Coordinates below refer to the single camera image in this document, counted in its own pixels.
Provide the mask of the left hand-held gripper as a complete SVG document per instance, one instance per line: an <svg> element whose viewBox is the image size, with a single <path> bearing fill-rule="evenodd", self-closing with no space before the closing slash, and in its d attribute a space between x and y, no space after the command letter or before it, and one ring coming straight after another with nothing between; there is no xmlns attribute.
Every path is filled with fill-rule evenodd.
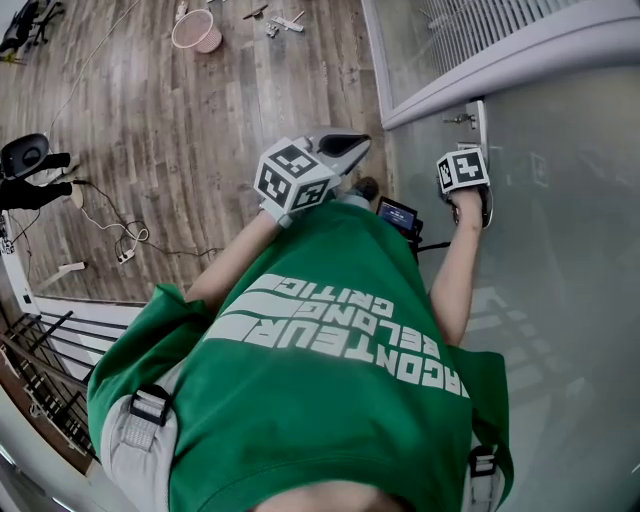
<svg viewBox="0 0 640 512"><path fill-rule="evenodd" d="M322 204L370 148L369 135L347 128L316 128L279 140L259 158L254 190L261 209L289 227L294 216Z"/></svg>

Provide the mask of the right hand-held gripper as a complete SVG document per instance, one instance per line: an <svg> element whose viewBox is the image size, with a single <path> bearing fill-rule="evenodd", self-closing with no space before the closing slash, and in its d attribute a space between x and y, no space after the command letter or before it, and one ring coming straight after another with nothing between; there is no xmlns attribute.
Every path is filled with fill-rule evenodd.
<svg viewBox="0 0 640 512"><path fill-rule="evenodd" d="M440 192L448 195L463 188L489 185L489 175L479 147L446 153L437 161Z"/></svg>

